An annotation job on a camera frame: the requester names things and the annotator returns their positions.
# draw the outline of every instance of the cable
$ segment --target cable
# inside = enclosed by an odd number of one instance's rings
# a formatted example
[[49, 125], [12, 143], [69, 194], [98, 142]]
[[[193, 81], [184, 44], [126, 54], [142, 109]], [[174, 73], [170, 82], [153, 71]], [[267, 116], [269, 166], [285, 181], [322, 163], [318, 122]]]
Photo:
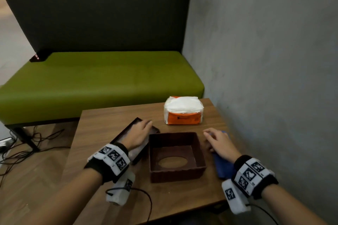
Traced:
[[[43, 138], [41, 133], [37, 133], [36, 132], [36, 128], [37, 126], [34, 127], [33, 129], [33, 134], [32, 134], [32, 138], [33, 138], [33, 141], [34, 142], [37, 142], [37, 146], [40, 145], [41, 142], [45, 141], [45, 140], [53, 140], [55, 139], [56, 137], [58, 137], [65, 129], [61, 129], [55, 133], [52, 133], [51, 135]], [[20, 146], [24, 143], [20, 143], [20, 144], [16, 144], [16, 142], [18, 141], [18, 137], [16, 137], [15, 135], [13, 135], [13, 132], [10, 131], [10, 135], [12, 138], [14, 138], [14, 142], [12, 143], [12, 145], [7, 149], [6, 152], [2, 153], [1, 157], [2, 157], [2, 161], [0, 161], [0, 164], [3, 164], [3, 165], [8, 165], [8, 167], [6, 168], [6, 171], [3, 173], [3, 174], [0, 174], [0, 176], [2, 176], [2, 179], [0, 181], [0, 189], [1, 189], [1, 186], [2, 186], [2, 183], [3, 183], [3, 180], [5, 178], [5, 176], [13, 169], [14, 165], [17, 165], [21, 162], [23, 162], [24, 160], [26, 160], [27, 158], [29, 158], [31, 155], [33, 155], [34, 153], [40, 153], [40, 152], [44, 152], [44, 151], [48, 151], [48, 150], [51, 150], [51, 149], [56, 149], [56, 148], [70, 148], [68, 146], [59, 146], [59, 147], [52, 147], [52, 148], [48, 148], [48, 149], [44, 149], [44, 150], [41, 150], [39, 152], [34, 152], [34, 151], [28, 151], [28, 150], [23, 150], [23, 151], [19, 151], [11, 156], [7, 156], [5, 157], [5, 154], [11, 150], [11, 149], [14, 149], [16, 148], [17, 146]]]
[[[120, 187], [120, 188], [111, 188], [111, 189], [107, 189], [105, 192], [106, 192], [106, 194], [107, 194], [108, 191], [111, 191], [111, 190], [117, 190], [117, 189], [125, 189], [125, 190], [128, 190], [128, 189], [126, 189], [126, 187]], [[152, 201], [151, 201], [150, 195], [149, 195], [145, 190], [143, 190], [143, 189], [138, 189], [138, 188], [130, 188], [130, 189], [137, 190], [137, 191], [141, 191], [141, 192], [143, 192], [144, 194], [146, 194], [146, 195], [148, 196], [148, 198], [149, 198], [149, 200], [150, 200], [150, 212], [149, 212], [148, 219], [147, 219], [147, 222], [146, 222], [146, 223], [148, 223], [148, 222], [149, 222], [149, 219], [150, 219], [151, 211], [152, 211]]]
[[258, 207], [260, 210], [262, 210], [263, 212], [265, 212], [268, 216], [270, 216], [270, 218], [278, 225], [277, 221], [272, 217], [271, 214], [269, 214], [266, 210], [264, 210], [262, 207], [256, 205], [256, 204], [246, 204], [245, 206], [255, 206]]

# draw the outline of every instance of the tissue box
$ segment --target tissue box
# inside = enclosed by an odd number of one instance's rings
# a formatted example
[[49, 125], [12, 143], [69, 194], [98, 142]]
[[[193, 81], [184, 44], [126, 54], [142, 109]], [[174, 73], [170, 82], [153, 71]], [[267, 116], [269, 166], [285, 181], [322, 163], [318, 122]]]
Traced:
[[[187, 163], [165, 168], [160, 161], [178, 156]], [[149, 136], [149, 165], [152, 183], [198, 179], [206, 169], [205, 159], [196, 133], [157, 133]]]
[[164, 121], [168, 125], [196, 125], [203, 120], [203, 109], [198, 97], [170, 96], [164, 104]]

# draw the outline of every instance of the wooden table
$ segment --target wooden table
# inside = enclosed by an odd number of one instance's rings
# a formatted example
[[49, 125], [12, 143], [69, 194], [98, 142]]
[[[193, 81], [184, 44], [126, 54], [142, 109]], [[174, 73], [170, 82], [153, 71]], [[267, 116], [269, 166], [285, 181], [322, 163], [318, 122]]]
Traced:
[[[203, 122], [199, 125], [166, 125], [163, 119], [164, 103], [125, 107], [101, 108], [82, 112], [72, 147], [68, 156], [61, 185], [72, 180], [84, 167], [87, 158], [115, 138], [136, 117], [153, 121], [162, 133], [189, 132], [198, 134], [205, 157], [206, 170], [200, 179], [188, 181], [150, 183], [149, 160], [144, 157], [132, 171], [136, 174], [134, 187], [146, 190], [153, 201], [150, 220], [215, 204], [225, 200], [221, 180], [216, 175], [212, 155], [205, 149], [203, 129], [214, 127], [228, 131], [221, 116], [209, 99], [201, 99], [204, 105]], [[93, 196], [75, 224], [140, 224], [147, 220], [150, 202], [148, 197], [131, 191], [124, 207], [105, 201], [105, 190], [112, 182], [105, 183]]]

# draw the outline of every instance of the right hand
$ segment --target right hand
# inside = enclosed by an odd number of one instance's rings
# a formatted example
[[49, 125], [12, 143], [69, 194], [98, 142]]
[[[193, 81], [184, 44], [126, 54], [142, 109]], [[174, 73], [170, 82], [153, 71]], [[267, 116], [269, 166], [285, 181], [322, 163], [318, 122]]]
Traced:
[[214, 151], [222, 158], [234, 163], [242, 154], [237, 150], [227, 133], [214, 128], [203, 130], [203, 134]]

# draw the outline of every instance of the concrete wall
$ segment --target concrete wall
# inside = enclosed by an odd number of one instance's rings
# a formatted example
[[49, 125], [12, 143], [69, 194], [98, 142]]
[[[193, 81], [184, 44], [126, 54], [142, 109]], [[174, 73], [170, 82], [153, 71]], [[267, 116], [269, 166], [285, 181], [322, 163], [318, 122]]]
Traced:
[[338, 220], [338, 0], [190, 0], [183, 55], [283, 187]]
[[[0, 0], [0, 86], [34, 54], [6, 0]], [[0, 139], [8, 136], [8, 129], [0, 122]]]

